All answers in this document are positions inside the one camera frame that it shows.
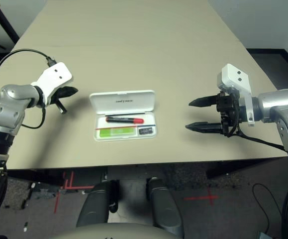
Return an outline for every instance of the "case lid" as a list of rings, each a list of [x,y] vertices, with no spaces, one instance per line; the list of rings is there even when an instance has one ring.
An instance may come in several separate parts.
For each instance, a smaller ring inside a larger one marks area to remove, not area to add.
[[[93,93],[90,101],[98,115],[143,113],[154,109],[155,92],[146,90]]]

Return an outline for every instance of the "open white case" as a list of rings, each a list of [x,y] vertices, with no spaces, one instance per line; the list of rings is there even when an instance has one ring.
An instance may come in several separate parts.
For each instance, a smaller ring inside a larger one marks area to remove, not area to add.
[[[94,139],[113,141],[153,138],[157,134],[155,115],[155,92],[120,91],[93,93],[91,104],[96,111]],[[107,116],[140,118],[143,124],[106,122]]]

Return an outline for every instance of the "black cable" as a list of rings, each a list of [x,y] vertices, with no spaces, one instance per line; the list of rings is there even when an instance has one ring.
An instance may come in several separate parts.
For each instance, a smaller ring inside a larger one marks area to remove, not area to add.
[[[35,53],[38,53],[38,54],[44,56],[45,58],[47,58],[47,60],[48,60],[48,59],[51,59],[49,56],[47,56],[46,54],[44,54],[44,53],[41,52],[41,51],[37,51],[37,50],[34,50],[34,49],[18,49],[18,50],[15,50],[15,51],[13,51],[13,52],[10,52],[10,53],[7,54],[6,56],[4,56],[4,57],[1,59],[1,61],[0,61],[0,66],[2,65],[2,63],[3,63],[7,58],[9,58],[10,56],[12,56],[12,55],[15,54],[15,53],[22,52],[22,51],[35,52]]]
[[[235,108],[235,118],[234,118],[234,125],[230,132],[228,133],[227,137],[233,136],[233,133],[235,132],[236,128],[239,126],[239,102],[238,101],[233,101],[233,106]]]
[[[288,239],[288,192],[282,209],[282,239]]]
[[[8,187],[8,175],[7,175],[6,165],[4,165],[4,167],[3,167],[3,173],[4,173],[4,177],[6,177],[6,180],[5,180],[5,184],[4,184],[4,188],[3,188],[2,197],[0,198],[0,207],[2,205],[4,198],[5,198],[6,190]]]
[[[264,215],[265,215],[266,218],[267,218],[268,225],[267,225],[267,228],[266,228],[266,230],[265,230],[265,232],[264,232],[264,233],[266,234],[266,233],[268,232],[268,230],[269,230],[269,227],[270,227],[270,220],[269,220],[268,214],[267,214],[266,211],[263,209],[263,207],[262,207],[262,205],[260,204],[259,200],[258,200],[257,197],[255,196],[254,188],[255,188],[256,186],[261,186],[261,187],[265,188],[265,189],[270,193],[271,197],[273,198],[273,201],[275,202],[275,205],[276,205],[277,208],[278,208],[278,211],[279,211],[280,216],[282,216],[282,213],[281,213],[281,210],[280,210],[280,208],[279,208],[279,206],[278,206],[278,203],[277,203],[277,201],[276,201],[273,193],[267,188],[267,186],[265,186],[265,185],[262,184],[262,183],[255,183],[255,184],[252,186],[252,195],[253,195],[255,201],[258,203],[259,207],[261,208],[262,212],[264,213]]]
[[[26,127],[26,128],[32,128],[32,129],[40,128],[43,125],[43,123],[44,123],[45,115],[46,115],[45,107],[43,107],[42,108],[42,120],[41,120],[41,123],[38,126],[32,127],[32,126],[28,126],[28,125],[25,125],[25,124],[22,124],[22,126]]]
[[[271,147],[277,148],[277,149],[279,149],[279,150],[285,151],[284,146],[282,146],[282,145],[279,145],[279,144],[276,144],[276,143],[270,143],[270,142],[264,141],[264,140],[259,139],[259,138],[253,138],[253,137],[247,136],[247,135],[244,134],[244,133],[242,132],[242,130],[240,129],[240,125],[238,125],[238,131],[237,131],[237,133],[236,133],[236,134],[233,134],[232,136],[239,136],[239,137],[245,138],[245,139],[247,139],[247,140],[251,140],[251,141],[254,141],[254,142],[257,142],[257,143],[266,144],[266,145],[268,145],[268,146],[271,146]]]

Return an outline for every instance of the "beige table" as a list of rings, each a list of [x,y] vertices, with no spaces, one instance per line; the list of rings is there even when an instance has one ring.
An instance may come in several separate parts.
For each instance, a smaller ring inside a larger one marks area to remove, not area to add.
[[[217,94],[217,74],[227,63],[250,76],[253,95],[274,91],[206,0],[49,0],[15,46],[63,61],[80,91],[63,100],[61,115],[47,108],[42,128],[22,128],[9,152],[9,169],[64,168],[161,162],[217,161],[284,156],[238,137],[185,129],[195,121],[219,122],[215,107],[194,108],[195,98]],[[34,53],[12,56],[0,70],[0,87],[28,84],[46,68]],[[154,90],[158,135],[118,142],[94,140],[94,92]],[[40,109],[24,123],[38,125]],[[256,123],[250,136],[281,143],[274,124]]]

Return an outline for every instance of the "red pen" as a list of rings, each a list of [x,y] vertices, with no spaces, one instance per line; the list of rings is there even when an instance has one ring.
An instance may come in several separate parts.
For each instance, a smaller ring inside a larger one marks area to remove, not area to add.
[[[139,118],[120,118],[120,117],[106,117],[106,122],[114,122],[114,123],[144,123],[143,119]]]

